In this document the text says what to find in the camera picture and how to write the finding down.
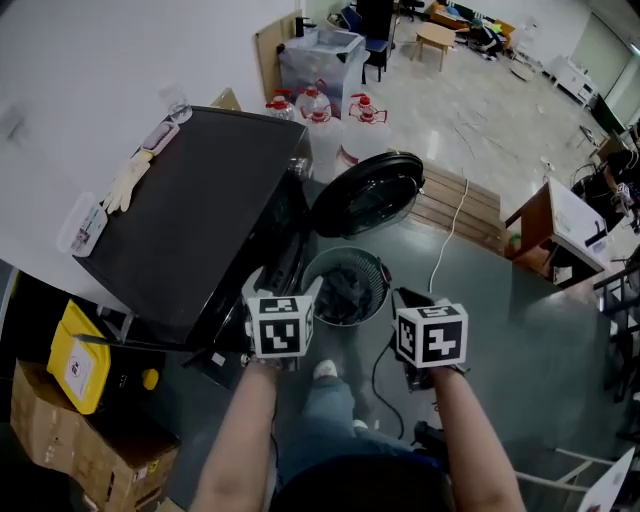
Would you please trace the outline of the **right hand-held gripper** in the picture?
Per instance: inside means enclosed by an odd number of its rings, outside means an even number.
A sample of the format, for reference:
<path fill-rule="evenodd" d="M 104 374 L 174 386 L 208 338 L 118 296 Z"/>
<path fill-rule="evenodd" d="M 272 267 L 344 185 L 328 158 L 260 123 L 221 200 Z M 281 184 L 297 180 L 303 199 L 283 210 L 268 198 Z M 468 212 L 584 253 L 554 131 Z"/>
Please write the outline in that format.
<path fill-rule="evenodd" d="M 391 305 L 395 315 L 393 348 L 396 359 L 403 363 L 410 392 L 432 387 L 429 371 L 433 368 L 459 370 L 466 361 L 469 327 L 461 304 L 397 287 L 391 291 Z"/>

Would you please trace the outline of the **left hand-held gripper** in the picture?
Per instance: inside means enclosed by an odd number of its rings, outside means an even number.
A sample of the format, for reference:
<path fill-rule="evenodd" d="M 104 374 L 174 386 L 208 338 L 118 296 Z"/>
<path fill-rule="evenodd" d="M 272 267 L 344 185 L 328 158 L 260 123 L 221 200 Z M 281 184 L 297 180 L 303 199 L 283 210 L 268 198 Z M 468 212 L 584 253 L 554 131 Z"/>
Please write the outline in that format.
<path fill-rule="evenodd" d="M 313 336 L 314 306 L 324 278 L 316 277 L 302 296 L 266 296 L 261 288 L 264 268 L 256 269 L 242 287 L 246 308 L 245 332 L 249 352 L 242 364 L 258 362 L 282 370 L 296 371 Z"/>

